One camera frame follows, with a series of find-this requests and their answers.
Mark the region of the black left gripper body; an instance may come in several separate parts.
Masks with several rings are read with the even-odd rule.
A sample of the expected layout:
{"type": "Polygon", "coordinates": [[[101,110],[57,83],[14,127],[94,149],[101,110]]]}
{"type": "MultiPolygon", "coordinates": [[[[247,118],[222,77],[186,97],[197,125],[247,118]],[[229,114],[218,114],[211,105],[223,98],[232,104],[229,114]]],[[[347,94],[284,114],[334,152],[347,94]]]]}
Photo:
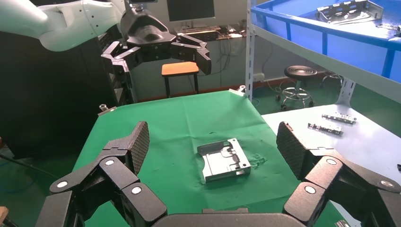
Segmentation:
{"type": "Polygon", "coordinates": [[[176,36],[148,10],[127,9],[121,20],[122,37],[129,48],[138,47],[142,62],[170,59],[171,43],[176,36]]]}

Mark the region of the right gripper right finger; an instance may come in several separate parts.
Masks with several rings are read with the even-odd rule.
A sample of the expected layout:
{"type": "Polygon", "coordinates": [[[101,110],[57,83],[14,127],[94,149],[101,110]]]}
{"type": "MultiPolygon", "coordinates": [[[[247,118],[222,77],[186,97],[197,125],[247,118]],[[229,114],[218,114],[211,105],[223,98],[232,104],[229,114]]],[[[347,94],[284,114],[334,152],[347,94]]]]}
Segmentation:
{"type": "Polygon", "coordinates": [[[401,187],[381,174],[359,166],[336,149],[310,145],[288,122],[278,126],[276,144],[300,181],[283,212],[313,226],[327,202],[341,205],[363,227],[401,224],[401,187]]]}

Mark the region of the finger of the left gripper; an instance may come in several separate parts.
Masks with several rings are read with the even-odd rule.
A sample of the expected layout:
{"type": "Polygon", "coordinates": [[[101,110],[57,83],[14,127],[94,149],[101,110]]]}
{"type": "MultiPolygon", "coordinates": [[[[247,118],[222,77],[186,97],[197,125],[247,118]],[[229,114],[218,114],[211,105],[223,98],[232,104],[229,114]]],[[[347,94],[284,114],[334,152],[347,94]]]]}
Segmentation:
{"type": "Polygon", "coordinates": [[[119,41],[114,41],[103,51],[101,57],[105,70],[115,75],[126,90],[131,89],[131,70],[143,62],[142,48],[129,48],[119,41]]]}
{"type": "Polygon", "coordinates": [[[178,35],[171,42],[171,57],[183,61],[196,63],[205,74],[211,74],[212,62],[209,57],[207,43],[188,35],[178,35]]]}

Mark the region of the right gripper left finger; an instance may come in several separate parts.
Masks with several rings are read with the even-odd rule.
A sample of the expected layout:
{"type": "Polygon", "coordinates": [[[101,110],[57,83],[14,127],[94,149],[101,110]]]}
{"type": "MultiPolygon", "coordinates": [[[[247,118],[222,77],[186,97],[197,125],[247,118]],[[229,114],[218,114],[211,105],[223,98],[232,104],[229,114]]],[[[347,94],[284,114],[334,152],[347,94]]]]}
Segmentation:
{"type": "Polygon", "coordinates": [[[109,141],[91,163],[50,186],[36,226],[83,227],[110,202],[131,227],[150,227],[167,215],[166,205],[139,179],[150,143],[148,124],[109,141]]]}

